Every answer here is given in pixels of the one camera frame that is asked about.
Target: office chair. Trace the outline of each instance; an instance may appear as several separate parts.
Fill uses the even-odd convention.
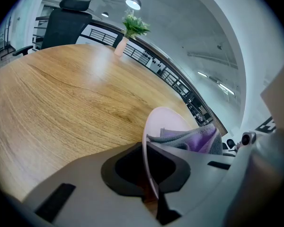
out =
[[[230,149],[233,148],[236,145],[235,142],[232,139],[228,139],[226,141],[226,143],[227,143],[227,145],[229,146]]]
[[[91,22],[92,16],[86,11],[90,1],[62,0],[59,4],[61,9],[55,9],[49,16],[48,25],[42,42],[41,50],[49,47],[75,44],[78,37]],[[23,47],[13,53],[27,55],[33,46]]]

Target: railing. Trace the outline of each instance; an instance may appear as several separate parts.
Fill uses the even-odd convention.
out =
[[[113,38],[112,36],[109,36],[107,34],[104,34],[100,31],[97,31],[95,29],[92,29],[89,36],[91,38],[94,38],[96,40],[100,40],[102,42],[105,42],[106,44],[113,46],[114,42],[115,42],[115,38]]]
[[[38,21],[46,22],[48,20],[48,17],[38,17],[36,18]],[[104,45],[110,45],[112,47],[116,47],[118,42],[121,41],[124,34],[122,33],[121,29],[118,27],[115,27],[113,25],[93,20],[90,25],[104,29],[106,31],[112,32],[117,37],[110,36],[106,33],[100,32],[96,29],[91,29],[89,36],[81,34],[80,36],[96,41],[98,43],[104,44]],[[40,27],[40,23],[38,23],[38,27],[34,27],[36,29],[46,29],[46,27]],[[36,35],[33,39],[33,44],[37,45],[38,47],[35,47],[33,50],[38,51],[39,48],[41,48],[41,43],[43,40],[43,36]],[[124,54],[130,56],[135,61],[139,62],[141,65],[146,66],[150,60],[157,59],[161,63],[163,63],[166,67],[163,70],[159,70],[157,72],[152,71],[149,67],[146,66],[147,69],[151,70],[153,73],[155,73],[158,77],[160,77],[162,80],[164,80],[168,85],[170,85],[177,93],[180,94],[184,102],[186,103],[188,109],[193,114],[194,118],[196,119],[196,122],[199,124],[199,126],[206,125],[213,121],[215,123],[215,126],[219,128],[222,135],[226,134],[227,131],[221,121],[216,117],[216,115],[212,112],[212,110],[207,106],[206,102],[203,100],[201,95],[198,93],[196,88],[192,85],[192,83],[183,75],[183,73],[171,62],[170,59],[167,59],[162,53],[160,53],[158,50],[156,50],[151,45],[145,43],[143,40],[136,38],[136,40],[130,39],[131,42],[136,44],[141,48],[141,50],[144,50],[144,52],[141,52],[137,50],[136,48],[126,45],[126,48],[124,50]],[[198,110],[197,107],[194,105],[194,100],[197,100],[201,102],[203,108],[207,111],[207,113],[210,115],[208,119],[206,119],[202,113],[201,110]]]

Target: purple cloth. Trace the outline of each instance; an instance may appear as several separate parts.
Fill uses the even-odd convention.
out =
[[[191,131],[161,129],[160,137],[148,136],[150,141],[190,151],[222,154],[222,138],[219,130],[209,124]]]

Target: wood grain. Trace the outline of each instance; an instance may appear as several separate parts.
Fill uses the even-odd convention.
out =
[[[105,46],[58,46],[9,63],[0,68],[0,187],[22,200],[79,157],[141,141],[158,106],[198,127],[163,80]]]

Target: ceiling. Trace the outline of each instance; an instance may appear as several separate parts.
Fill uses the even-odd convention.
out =
[[[161,47],[159,40],[164,36],[171,37],[182,48],[183,57],[186,57],[184,61],[193,70],[202,70],[211,76],[220,77],[218,79],[222,83],[234,90],[236,96],[232,101],[240,107],[240,86],[236,72],[238,67],[234,53],[221,26],[206,6],[200,0],[140,1],[142,8],[135,11],[135,15],[151,25],[151,33],[147,37],[158,47]],[[112,21],[114,25],[121,27],[121,19],[128,6],[125,0],[91,0],[89,8],[99,18],[103,18],[102,12],[108,12],[108,20],[103,20]],[[174,56],[177,55],[173,55],[172,51],[166,53],[176,61]],[[195,58],[201,58],[208,63],[199,63]]]

